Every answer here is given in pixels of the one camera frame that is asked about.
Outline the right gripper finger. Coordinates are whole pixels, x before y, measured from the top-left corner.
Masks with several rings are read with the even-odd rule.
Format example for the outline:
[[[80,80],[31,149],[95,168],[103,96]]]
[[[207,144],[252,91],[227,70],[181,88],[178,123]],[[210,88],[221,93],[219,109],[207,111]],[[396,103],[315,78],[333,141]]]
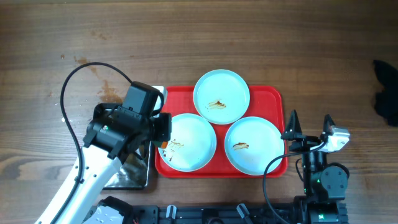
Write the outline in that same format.
[[[333,134],[334,127],[335,123],[332,120],[331,116],[329,114],[326,114],[323,123],[323,134]]]
[[[284,133],[287,134],[288,136],[295,136],[302,134],[301,125],[296,110],[292,110],[289,122],[285,128]]]

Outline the green orange sponge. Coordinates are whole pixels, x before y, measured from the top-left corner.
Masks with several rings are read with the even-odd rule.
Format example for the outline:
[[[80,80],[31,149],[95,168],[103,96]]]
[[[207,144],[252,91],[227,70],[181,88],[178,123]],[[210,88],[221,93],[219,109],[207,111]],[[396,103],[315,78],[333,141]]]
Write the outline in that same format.
[[[167,147],[167,145],[168,145],[168,141],[163,141],[163,142],[160,142],[160,144],[159,144],[159,148],[161,148],[161,149],[165,149],[165,148]]]

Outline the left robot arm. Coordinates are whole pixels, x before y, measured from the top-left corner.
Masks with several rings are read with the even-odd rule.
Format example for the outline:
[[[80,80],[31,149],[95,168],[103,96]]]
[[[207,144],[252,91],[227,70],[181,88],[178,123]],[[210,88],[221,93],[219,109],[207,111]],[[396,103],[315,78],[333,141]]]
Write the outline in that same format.
[[[165,147],[171,135],[171,115],[161,111],[166,98],[164,86],[133,82],[123,103],[98,104],[73,168],[38,223],[83,223],[129,155],[140,157],[141,145]]]

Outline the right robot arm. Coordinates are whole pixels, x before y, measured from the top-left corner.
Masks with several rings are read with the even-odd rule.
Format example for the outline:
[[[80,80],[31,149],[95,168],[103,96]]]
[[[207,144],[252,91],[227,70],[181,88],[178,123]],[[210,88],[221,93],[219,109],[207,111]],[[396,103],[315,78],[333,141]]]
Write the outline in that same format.
[[[330,115],[325,115],[319,137],[304,135],[295,110],[281,139],[290,141],[289,151],[302,156],[304,196],[296,196],[289,223],[348,223],[348,211],[342,202],[346,196],[349,170],[344,165],[327,161],[327,155],[341,150],[350,133],[337,127]]]

